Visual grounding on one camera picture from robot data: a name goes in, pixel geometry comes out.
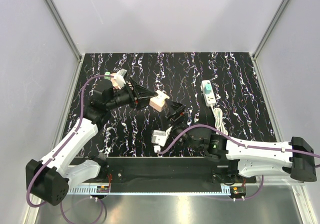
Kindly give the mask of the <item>white power strip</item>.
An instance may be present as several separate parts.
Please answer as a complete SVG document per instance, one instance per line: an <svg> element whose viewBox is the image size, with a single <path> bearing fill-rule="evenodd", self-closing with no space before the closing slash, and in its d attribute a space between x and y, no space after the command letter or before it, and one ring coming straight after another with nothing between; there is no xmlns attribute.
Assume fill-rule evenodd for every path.
<svg viewBox="0 0 320 224"><path fill-rule="evenodd" d="M201 90L203 93L203 97L205 100L205 104L207 107L213 107L216 104L216 98L213 91L213 87L211 85L211 82L209 80L203 80L201 82Z"/></svg>

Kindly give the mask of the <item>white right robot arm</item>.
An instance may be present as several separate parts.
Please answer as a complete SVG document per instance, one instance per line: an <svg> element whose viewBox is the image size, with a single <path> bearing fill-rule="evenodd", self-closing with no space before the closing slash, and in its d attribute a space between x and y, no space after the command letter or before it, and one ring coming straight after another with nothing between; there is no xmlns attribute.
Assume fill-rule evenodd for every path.
<svg viewBox="0 0 320 224"><path fill-rule="evenodd" d="M170 128L173 137L167 149L177 141L191 152L224 166L222 174L232 182L254 176L289 175L293 180L315 182L317 180L313 148L301 137L288 142L258 142L241 140L223 134L217 128L195 123L184 123L185 106L167 101L167 113L163 124Z"/></svg>

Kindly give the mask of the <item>light blue plug adapter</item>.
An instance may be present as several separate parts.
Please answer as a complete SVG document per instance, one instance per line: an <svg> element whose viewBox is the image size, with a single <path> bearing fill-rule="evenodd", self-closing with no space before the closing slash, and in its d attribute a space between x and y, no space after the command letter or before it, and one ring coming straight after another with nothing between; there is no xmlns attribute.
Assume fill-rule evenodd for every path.
<svg viewBox="0 0 320 224"><path fill-rule="evenodd" d="M206 83L203 89L204 89L205 95L210 95L212 92L212 87L211 87L211 84L209 83Z"/></svg>

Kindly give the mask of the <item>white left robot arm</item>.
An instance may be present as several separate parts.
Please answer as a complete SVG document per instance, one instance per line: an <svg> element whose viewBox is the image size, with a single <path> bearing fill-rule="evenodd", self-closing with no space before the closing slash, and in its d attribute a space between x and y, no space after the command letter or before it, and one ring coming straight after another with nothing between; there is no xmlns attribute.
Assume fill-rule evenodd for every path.
<svg viewBox="0 0 320 224"><path fill-rule="evenodd" d="M104 127L111 118L111 111L122 106L140 110L149 106L150 99L157 96L155 91L140 86L133 79L126 82L123 78L117 81L115 90L111 80L105 75L95 76L96 87L92 97L85 104L81 90L80 118L71 131L59 144L39 161L30 160L25 167L26 201L29 206L37 207L30 199L34 195L56 206L62 202L67 192L86 180L94 179L103 182L108 177L103 161L87 160L70 167L72 160L83 146Z"/></svg>

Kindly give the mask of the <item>beige cube adapter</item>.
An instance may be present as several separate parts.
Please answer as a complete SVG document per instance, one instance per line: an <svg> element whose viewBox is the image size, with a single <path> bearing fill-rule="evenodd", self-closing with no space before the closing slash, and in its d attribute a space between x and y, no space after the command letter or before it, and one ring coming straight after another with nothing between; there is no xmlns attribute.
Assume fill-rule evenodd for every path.
<svg viewBox="0 0 320 224"><path fill-rule="evenodd" d="M166 100L169 100L170 97L160 90L157 90L156 93L157 96L149 100L149 106L157 112L162 112L166 106Z"/></svg>

